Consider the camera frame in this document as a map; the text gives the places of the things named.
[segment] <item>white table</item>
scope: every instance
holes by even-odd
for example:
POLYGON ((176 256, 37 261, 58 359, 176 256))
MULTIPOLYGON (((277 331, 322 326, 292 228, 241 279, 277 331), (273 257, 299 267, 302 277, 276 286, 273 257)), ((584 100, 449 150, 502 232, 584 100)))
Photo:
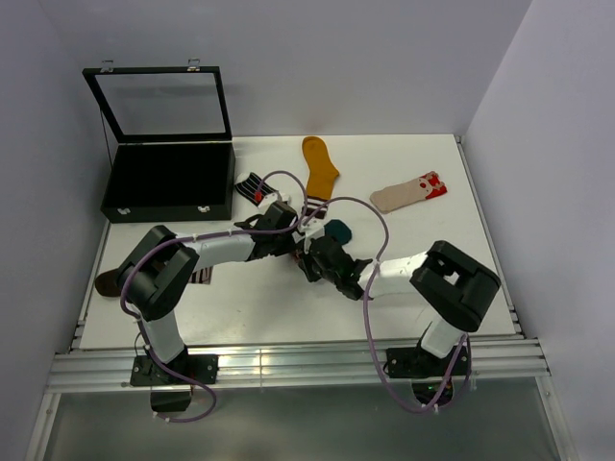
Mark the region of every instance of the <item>white table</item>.
MULTIPOLYGON (((302 136, 240 137, 234 140, 235 172, 261 176, 284 169, 307 181, 302 136)), ((368 200, 374 190, 428 173, 439 173, 449 192, 385 215, 391 239, 384 259, 414 255, 435 240, 448 240, 495 270, 476 202, 455 139, 450 134, 323 136, 340 171, 334 195, 368 200)), ((294 182, 278 176, 268 181, 291 193, 294 182)), ((255 214, 256 207, 235 193, 234 221, 255 214)), ((353 231, 345 247, 353 257, 373 257, 382 243, 381 224, 366 208, 352 203, 330 206, 328 219, 342 219, 353 231)), ((99 273, 116 268, 153 224, 111 225, 99 273)), ((204 233, 225 230, 231 222, 166 223, 172 231, 204 233)), ((434 311, 418 294, 376 299, 370 304, 376 338, 418 338, 434 311)), ((365 338, 361 303, 344 298, 325 281, 308 283, 290 257, 216 266, 211 285, 189 285, 176 307, 180 333, 192 345, 260 345, 365 338)), ((129 348, 136 325, 117 299, 92 292, 81 348, 129 348)), ((476 335, 508 335, 515 329, 502 290, 476 335)))

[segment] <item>gray wall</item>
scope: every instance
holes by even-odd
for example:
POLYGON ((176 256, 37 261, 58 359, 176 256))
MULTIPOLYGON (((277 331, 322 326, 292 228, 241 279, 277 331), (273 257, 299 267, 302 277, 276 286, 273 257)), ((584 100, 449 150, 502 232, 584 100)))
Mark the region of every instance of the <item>gray wall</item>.
POLYGON ((0 2, 0 459, 22 459, 72 338, 109 162, 76 63, 35 0, 0 2))
MULTIPOLYGON (((531 378, 480 380, 437 416, 408 415, 378 384, 217 392, 219 409, 189 425, 152 421, 147 392, 62 396, 45 461, 556 459, 531 378)), ((208 401, 197 391, 189 414, 208 401)))
POLYGON ((234 133, 464 133, 530 0, 40 0, 81 66, 222 67, 234 133))
POLYGON ((615 457, 615 3, 534 0, 467 133, 525 329, 583 459, 615 457))

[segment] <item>black box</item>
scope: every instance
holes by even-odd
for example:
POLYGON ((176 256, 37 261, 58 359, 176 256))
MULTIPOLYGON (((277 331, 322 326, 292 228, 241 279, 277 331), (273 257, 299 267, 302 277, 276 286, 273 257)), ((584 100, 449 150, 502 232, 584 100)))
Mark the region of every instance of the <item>black box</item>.
POLYGON ((118 142, 101 205, 112 223, 231 219, 235 157, 219 67, 83 74, 118 142))

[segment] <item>yellow sock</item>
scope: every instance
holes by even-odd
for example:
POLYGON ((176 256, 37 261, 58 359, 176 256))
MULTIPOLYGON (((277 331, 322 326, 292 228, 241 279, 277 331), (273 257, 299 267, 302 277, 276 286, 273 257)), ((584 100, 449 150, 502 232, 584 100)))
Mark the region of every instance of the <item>yellow sock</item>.
MULTIPOLYGON (((331 198, 333 183, 339 176, 339 171, 331 163, 327 144, 320 137, 306 137, 301 147, 309 167, 306 192, 307 214, 311 214, 323 202, 331 198)), ((325 217, 325 214, 327 214, 326 206, 321 208, 316 217, 322 219, 325 217)))

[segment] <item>white wall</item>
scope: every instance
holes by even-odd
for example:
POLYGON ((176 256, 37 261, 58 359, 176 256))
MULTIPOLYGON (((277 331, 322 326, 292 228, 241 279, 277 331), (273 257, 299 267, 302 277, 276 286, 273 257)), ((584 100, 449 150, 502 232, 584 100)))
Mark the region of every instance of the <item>white wall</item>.
POLYGON ((102 230, 93 98, 35 0, 0 2, 0 459, 23 459, 102 230))
POLYGON ((582 459, 615 458, 615 2, 534 0, 466 151, 582 459))
POLYGON ((40 0, 80 66, 220 65, 235 135, 464 133, 530 0, 40 0))

